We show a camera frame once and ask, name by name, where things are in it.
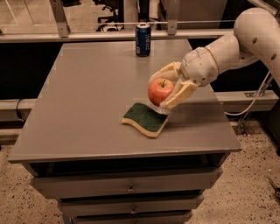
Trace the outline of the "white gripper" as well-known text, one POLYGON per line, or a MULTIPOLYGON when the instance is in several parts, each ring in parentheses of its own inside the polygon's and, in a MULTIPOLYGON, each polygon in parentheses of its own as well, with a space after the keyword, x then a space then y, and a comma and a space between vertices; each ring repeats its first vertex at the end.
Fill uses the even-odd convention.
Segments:
POLYGON ((149 83, 157 79, 177 82, 171 94, 160 103, 162 109, 173 109, 189 98, 197 86, 208 85, 215 81, 218 75, 219 68, 214 56, 207 48, 198 47, 187 53, 181 63, 172 62, 155 72, 149 83), (181 74, 187 81, 180 79, 181 74))

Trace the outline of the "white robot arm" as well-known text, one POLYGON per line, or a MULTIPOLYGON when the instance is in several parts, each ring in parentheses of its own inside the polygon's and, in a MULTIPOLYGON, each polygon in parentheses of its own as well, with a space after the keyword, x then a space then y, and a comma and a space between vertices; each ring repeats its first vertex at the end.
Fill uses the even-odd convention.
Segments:
POLYGON ((173 109, 220 74, 258 60, 280 84, 280 25, 266 10, 250 8, 235 20, 232 34, 188 52, 181 61, 154 73, 150 81, 167 79, 175 83, 173 91, 159 103, 162 109, 173 109))

